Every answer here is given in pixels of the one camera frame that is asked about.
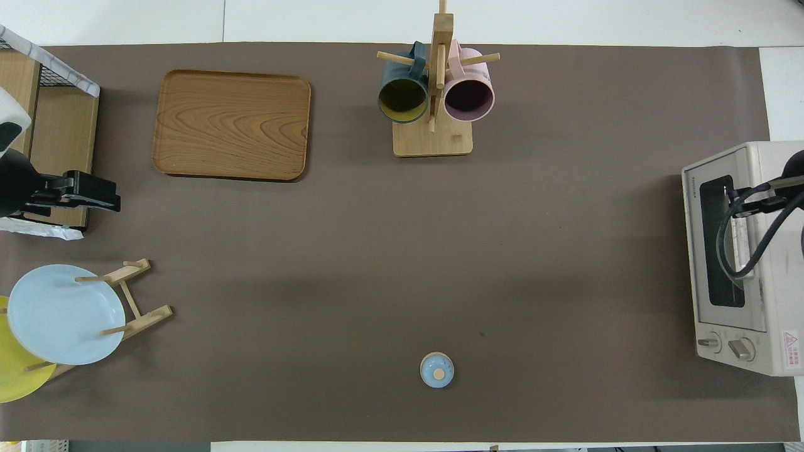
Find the red warning label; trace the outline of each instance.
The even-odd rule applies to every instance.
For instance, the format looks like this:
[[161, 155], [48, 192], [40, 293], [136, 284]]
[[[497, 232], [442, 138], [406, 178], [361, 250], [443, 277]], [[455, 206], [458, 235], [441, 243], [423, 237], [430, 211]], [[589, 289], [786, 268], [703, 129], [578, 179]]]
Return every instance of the red warning label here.
[[798, 331], [783, 331], [781, 337], [785, 343], [785, 368], [801, 368], [801, 360], [798, 357]]

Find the white toaster oven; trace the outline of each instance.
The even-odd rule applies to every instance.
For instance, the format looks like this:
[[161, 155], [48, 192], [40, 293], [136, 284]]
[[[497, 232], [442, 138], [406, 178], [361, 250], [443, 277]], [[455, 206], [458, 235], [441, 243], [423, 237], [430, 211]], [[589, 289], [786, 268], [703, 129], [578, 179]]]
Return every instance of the white toaster oven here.
[[[683, 169], [695, 347], [709, 360], [771, 376], [804, 375], [804, 212], [781, 224], [753, 271], [732, 280], [721, 269], [716, 237], [728, 191], [779, 178], [804, 142], [748, 142]], [[778, 212], [730, 219], [724, 248], [741, 268]]]

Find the mug rack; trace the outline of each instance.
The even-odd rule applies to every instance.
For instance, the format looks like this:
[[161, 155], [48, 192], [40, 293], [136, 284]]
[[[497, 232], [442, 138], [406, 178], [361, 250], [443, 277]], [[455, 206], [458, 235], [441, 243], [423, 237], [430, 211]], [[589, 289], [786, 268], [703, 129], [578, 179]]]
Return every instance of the mug rack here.
[[[436, 157], [472, 152], [472, 123], [453, 119], [444, 107], [447, 53], [454, 29], [454, 16], [446, 12], [446, 3], [446, 0], [439, 0], [438, 12], [433, 18], [433, 38], [430, 41], [428, 64], [425, 66], [429, 70], [428, 112], [414, 122], [392, 124], [396, 157]], [[410, 58], [384, 51], [378, 51], [377, 58], [413, 65]], [[480, 55], [461, 60], [461, 66], [490, 63], [499, 59], [499, 53]]]

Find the mug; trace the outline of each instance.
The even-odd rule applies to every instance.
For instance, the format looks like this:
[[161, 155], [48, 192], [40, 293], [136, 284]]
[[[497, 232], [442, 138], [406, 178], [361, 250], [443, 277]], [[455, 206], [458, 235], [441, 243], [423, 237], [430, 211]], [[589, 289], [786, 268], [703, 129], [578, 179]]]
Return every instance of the mug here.
[[429, 79], [425, 71], [425, 45], [416, 41], [409, 53], [397, 55], [412, 58], [413, 66], [385, 62], [377, 106], [388, 119], [404, 124], [419, 119], [427, 110]]
[[477, 121], [494, 107], [489, 66], [486, 63], [461, 66], [461, 60], [482, 55], [473, 48], [461, 48], [457, 39], [449, 45], [444, 77], [444, 108], [457, 121]]

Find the white table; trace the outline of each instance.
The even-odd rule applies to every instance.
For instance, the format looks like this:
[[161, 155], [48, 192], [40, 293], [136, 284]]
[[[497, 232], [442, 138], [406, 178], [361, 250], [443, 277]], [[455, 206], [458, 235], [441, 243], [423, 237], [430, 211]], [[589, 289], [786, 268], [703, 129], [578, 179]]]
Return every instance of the white table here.
[[[804, 6], [795, 0], [453, 0], [467, 43], [761, 47], [771, 140], [804, 140]], [[39, 45], [429, 39], [437, 0], [3, 0], [0, 23]], [[804, 377], [796, 378], [804, 420]], [[214, 451], [481, 450], [486, 443], [214, 443]], [[604, 445], [501, 443], [501, 449]]]

